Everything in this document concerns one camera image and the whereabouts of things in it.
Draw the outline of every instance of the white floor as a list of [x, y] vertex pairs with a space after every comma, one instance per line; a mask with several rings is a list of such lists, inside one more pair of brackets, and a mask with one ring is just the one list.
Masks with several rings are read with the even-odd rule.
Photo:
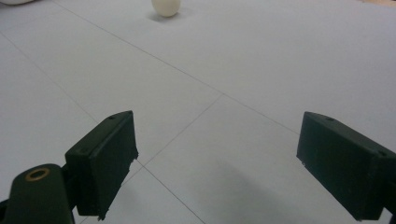
[[103, 223], [356, 223], [295, 158], [299, 131], [313, 111], [396, 149], [395, 21], [359, 0], [0, 4], [0, 200], [132, 109], [139, 162]]

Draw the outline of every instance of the egg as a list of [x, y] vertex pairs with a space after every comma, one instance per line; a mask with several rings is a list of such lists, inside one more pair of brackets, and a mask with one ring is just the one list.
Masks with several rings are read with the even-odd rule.
[[180, 0], [151, 0], [155, 11], [163, 17], [174, 16], [180, 9]]

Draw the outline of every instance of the white object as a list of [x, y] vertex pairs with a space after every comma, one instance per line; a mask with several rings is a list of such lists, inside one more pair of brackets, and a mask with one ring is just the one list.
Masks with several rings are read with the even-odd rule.
[[155, 11], [163, 17], [174, 16], [180, 8], [180, 0], [151, 0]]
[[27, 2], [32, 2], [33, 0], [0, 0], [0, 3], [6, 4], [6, 5], [18, 5], [18, 4], [23, 4]]

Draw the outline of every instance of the white tile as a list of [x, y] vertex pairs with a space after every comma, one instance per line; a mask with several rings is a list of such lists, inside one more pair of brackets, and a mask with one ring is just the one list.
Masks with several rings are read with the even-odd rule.
[[4, 48], [12, 47], [11, 42], [9, 42], [1, 33], [0, 33], [0, 52], [3, 51]]
[[[98, 223], [89, 217], [84, 224]], [[140, 170], [122, 186], [100, 223], [201, 224], [202, 222], [175, 198], [146, 169]]]
[[207, 224], [355, 223], [295, 157], [298, 138], [222, 97], [146, 167]]
[[15, 49], [0, 54], [0, 198], [12, 179], [64, 153], [95, 122]]
[[308, 110], [396, 148], [393, 8], [191, 0], [161, 20], [146, 0], [57, 2], [295, 132]]
[[96, 120], [132, 109], [143, 163], [219, 97], [206, 85], [68, 12], [5, 35]]
[[0, 31], [45, 17], [63, 10], [50, 0], [34, 1], [18, 6], [0, 3]]

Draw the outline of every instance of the screw hole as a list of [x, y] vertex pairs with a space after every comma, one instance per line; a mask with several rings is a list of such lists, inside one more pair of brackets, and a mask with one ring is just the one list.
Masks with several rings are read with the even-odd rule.
[[46, 177], [50, 173], [48, 168], [38, 168], [27, 174], [26, 181], [37, 181]]
[[378, 154], [379, 154], [380, 156], [383, 156], [383, 157], [386, 157], [386, 156], [387, 156], [387, 153], [385, 153], [385, 152], [383, 152], [383, 151], [378, 151]]

